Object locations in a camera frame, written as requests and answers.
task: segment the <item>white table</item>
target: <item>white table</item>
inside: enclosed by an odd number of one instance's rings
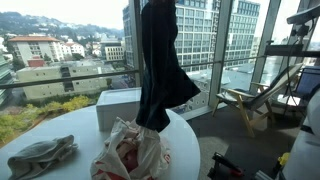
[[[171,148],[171,164],[164,180],[196,180],[200,169],[198,140],[189,124],[178,114],[167,110],[171,123],[160,135],[166,137]],[[39,141],[74,135],[79,145],[75,154],[55,165],[36,179],[91,179],[92,160],[101,152],[107,132],[98,130],[96,107],[90,106],[44,122],[0,149],[0,179],[8,179],[11,171],[8,158],[24,147]]]

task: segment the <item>gray cloth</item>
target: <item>gray cloth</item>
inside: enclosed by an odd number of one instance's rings
[[[8,166],[12,171],[10,180],[34,178],[51,165],[63,161],[77,149],[78,146],[73,141],[73,135],[69,135],[25,147],[8,159]]]

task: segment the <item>black jacket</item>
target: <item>black jacket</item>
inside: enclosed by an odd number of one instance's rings
[[[158,132],[170,123],[166,108],[182,105],[200,93],[178,63],[174,47],[178,34],[175,13],[172,1],[147,3],[141,15],[146,69],[136,122]]]

